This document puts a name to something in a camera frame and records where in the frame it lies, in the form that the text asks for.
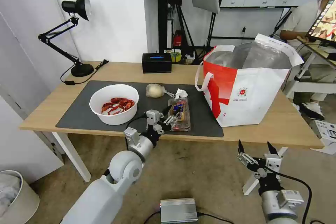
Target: monitor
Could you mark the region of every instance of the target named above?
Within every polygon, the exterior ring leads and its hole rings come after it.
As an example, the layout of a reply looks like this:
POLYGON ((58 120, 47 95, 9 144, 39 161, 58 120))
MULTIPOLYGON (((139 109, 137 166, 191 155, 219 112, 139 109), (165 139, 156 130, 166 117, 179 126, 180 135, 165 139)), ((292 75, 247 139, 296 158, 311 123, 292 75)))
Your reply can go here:
POLYGON ((329 0, 308 31, 308 37, 336 46, 336 1, 329 0))

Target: crayfish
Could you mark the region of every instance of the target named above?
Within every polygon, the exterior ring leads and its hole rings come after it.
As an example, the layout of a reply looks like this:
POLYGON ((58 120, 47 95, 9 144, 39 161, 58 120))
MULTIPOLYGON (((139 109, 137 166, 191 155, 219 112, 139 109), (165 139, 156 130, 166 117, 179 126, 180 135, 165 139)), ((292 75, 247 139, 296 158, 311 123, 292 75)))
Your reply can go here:
POLYGON ((133 107, 135 102, 133 100, 127 99, 127 98, 112 98, 110 102, 104 103, 104 105, 101 108, 101 113, 104 111, 110 109, 107 114, 110 116, 112 111, 118 111, 114 112, 112 115, 119 114, 121 112, 124 112, 126 110, 129 110, 131 107, 133 107))

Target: lamp base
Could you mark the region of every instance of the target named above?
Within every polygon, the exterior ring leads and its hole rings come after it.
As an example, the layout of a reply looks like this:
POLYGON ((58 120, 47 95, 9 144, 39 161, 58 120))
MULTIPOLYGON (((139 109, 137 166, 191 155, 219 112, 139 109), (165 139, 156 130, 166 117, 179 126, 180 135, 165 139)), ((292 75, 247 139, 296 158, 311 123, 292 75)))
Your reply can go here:
POLYGON ((94 68, 90 64, 76 64, 71 69, 71 74, 75 77, 83 77, 92 74, 93 71, 94 68))

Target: person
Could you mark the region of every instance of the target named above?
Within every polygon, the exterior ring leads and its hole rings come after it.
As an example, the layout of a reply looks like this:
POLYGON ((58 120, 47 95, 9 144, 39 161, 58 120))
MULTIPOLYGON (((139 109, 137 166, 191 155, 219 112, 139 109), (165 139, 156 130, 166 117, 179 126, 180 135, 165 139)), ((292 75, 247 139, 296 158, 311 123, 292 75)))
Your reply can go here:
MULTIPOLYGON (((283 24, 280 32, 280 38, 282 40, 287 40, 288 44, 296 49, 301 45, 301 42, 298 41, 296 37, 299 36, 307 39, 306 35, 308 30, 311 28, 316 18, 320 15, 321 11, 324 10, 328 2, 329 0, 317 0, 297 7, 283 24)), ((311 52, 309 50, 302 49, 303 48, 300 48, 299 51, 301 52, 303 60, 306 61, 311 52)), ((309 67, 312 81, 332 83, 336 79, 336 70, 327 65, 322 59, 315 59, 317 62, 313 62, 313 64, 309 67)), ((298 68, 296 69, 296 72, 293 71, 291 75, 295 76, 297 73, 298 68)), ((293 103, 294 93, 289 100, 298 111, 300 110, 304 112, 311 118, 324 120, 324 115, 321 111, 319 103, 320 101, 323 101, 326 96, 326 93, 314 93, 310 98, 310 102, 301 103, 299 106, 293 103)))

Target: shopping bag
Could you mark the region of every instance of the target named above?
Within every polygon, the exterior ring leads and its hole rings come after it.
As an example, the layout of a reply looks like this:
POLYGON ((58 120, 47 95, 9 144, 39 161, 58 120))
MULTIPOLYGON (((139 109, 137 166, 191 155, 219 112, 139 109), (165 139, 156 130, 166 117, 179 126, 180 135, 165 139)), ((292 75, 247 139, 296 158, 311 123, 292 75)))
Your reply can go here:
POLYGON ((258 34, 252 43, 210 51, 198 66, 195 87, 204 93, 221 127, 259 124, 290 68, 302 63, 293 47, 258 34))

